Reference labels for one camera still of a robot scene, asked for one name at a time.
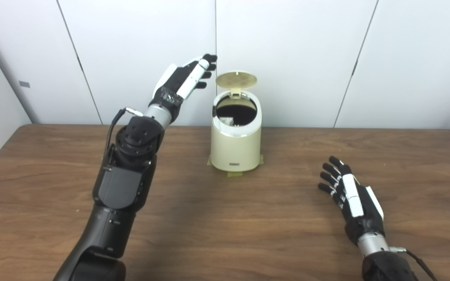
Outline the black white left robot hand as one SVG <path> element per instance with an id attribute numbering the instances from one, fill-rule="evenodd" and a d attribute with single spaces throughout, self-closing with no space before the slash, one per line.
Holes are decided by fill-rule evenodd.
<path id="1" fill-rule="evenodd" d="M 152 94 L 149 108 L 160 108 L 168 115 L 164 126 L 173 123 L 178 115 L 184 101 L 196 89 L 205 89 L 213 71 L 216 70 L 217 55 L 205 54 L 193 59 L 184 66 L 171 64 L 157 82 Z"/>

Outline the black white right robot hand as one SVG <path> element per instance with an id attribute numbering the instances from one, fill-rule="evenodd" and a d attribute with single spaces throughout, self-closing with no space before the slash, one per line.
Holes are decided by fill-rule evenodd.
<path id="1" fill-rule="evenodd" d="M 349 165 L 330 156 L 323 163 L 318 188 L 327 193 L 341 209 L 345 233 L 349 240 L 357 241 L 366 233 L 385 235 L 384 212 L 370 186 L 361 185 Z"/>

